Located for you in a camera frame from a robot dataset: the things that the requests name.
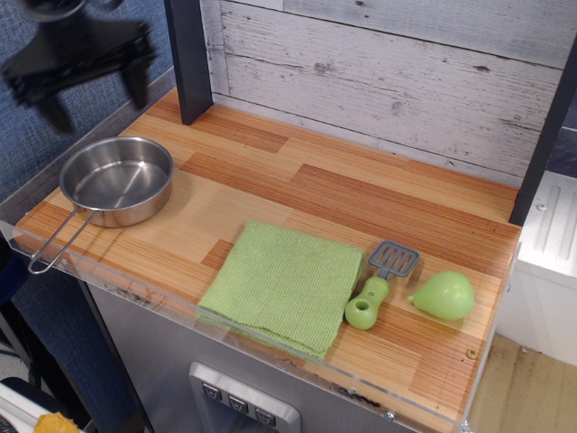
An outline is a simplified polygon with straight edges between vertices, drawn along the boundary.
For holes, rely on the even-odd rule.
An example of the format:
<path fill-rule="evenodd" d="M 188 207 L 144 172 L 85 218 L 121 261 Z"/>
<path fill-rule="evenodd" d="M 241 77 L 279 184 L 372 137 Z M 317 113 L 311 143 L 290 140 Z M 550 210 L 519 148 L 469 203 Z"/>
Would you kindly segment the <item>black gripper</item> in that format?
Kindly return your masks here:
<path fill-rule="evenodd" d="M 144 21 L 103 21 L 81 9 L 41 22 L 32 40 L 1 66 L 1 76 L 19 104 L 37 106 L 60 134 L 74 131 L 59 93 L 120 73 L 138 109 L 148 104 L 147 69 L 155 58 Z"/>

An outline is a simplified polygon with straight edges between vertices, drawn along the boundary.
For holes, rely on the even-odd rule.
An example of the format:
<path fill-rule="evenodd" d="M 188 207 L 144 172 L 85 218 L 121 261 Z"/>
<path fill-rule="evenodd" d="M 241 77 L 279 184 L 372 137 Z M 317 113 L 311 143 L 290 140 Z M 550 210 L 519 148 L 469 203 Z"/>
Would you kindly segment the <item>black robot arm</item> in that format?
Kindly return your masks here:
<path fill-rule="evenodd" d="M 84 1 L 20 1 L 37 23 L 32 40 L 1 65 L 1 77 L 15 102 L 33 107 L 62 134 L 73 125 L 59 92 L 113 73 L 138 108 L 147 106 L 148 68 L 155 58 L 143 21 L 89 17 Z"/>

